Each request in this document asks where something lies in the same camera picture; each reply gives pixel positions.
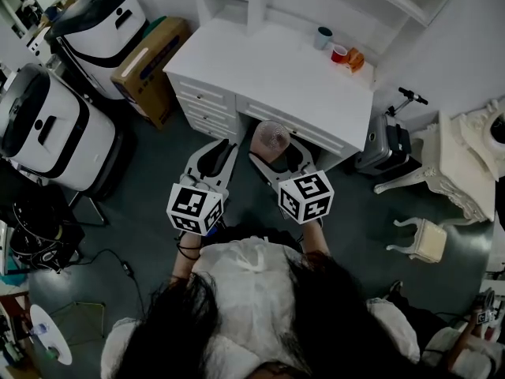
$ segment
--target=cup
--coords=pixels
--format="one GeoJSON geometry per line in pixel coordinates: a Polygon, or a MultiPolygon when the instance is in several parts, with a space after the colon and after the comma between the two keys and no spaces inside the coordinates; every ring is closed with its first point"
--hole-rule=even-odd
{"type": "Polygon", "coordinates": [[[335,63],[344,63],[347,56],[347,49],[342,45],[335,45],[331,53],[331,60],[335,63]]]}
{"type": "Polygon", "coordinates": [[[314,47],[320,51],[323,50],[332,36],[333,32],[329,28],[319,27],[314,38],[314,47]]]}

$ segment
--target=white vanity table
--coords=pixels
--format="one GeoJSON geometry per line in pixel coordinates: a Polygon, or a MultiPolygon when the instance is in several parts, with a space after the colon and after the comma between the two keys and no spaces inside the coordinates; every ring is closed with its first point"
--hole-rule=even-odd
{"type": "Polygon", "coordinates": [[[252,36],[233,8],[200,27],[165,67],[189,124],[240,143],[249,117],[271,119],[321,147],[328,170],[363,149],[373,68],[354,75],[312,38],[277,24],[252,36]]]}

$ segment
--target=long hair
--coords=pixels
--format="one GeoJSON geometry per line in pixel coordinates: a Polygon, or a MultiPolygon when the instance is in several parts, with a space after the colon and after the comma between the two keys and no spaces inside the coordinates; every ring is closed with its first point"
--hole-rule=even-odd
{"type": "MultiPolygon", "coordinates": [[[[281,340],[298,371],[315,379],[452,376],[404,358],[368,312],[353,277],[332,258],[312,253],[288,262],[295,304],[291,333],[281,340]]],[[[209,341],[218,330],[213,285],[196,274],[180,280],[155,297],[114,379],[207,377],[209,341]]]]}

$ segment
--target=white stool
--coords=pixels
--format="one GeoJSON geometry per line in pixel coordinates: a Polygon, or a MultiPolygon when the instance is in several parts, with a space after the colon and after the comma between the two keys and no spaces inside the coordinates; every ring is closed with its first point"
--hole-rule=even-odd
{"type": "Polygon", "coordinates": [[[409,224],[417,226],[410,247],[388,246],[386,250],[396,250],[400,253],[409,254],[410,259],[418,258],[424,262],[435,263],[442,259],[447,232],[427,219],[410,218],[405,222],[395,220],[395,226],[404,227],[409,224]]]}

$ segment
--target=cardboard box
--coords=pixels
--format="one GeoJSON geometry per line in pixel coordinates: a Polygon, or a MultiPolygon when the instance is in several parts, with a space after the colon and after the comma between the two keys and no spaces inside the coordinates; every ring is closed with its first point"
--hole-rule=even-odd
{"type": "Polygon", "coordinates": [[[178,107],[163,67],[189,35],[185,20],[168,17],[142,39],[110,77],[132,107],[158,129],[178,107]]]}

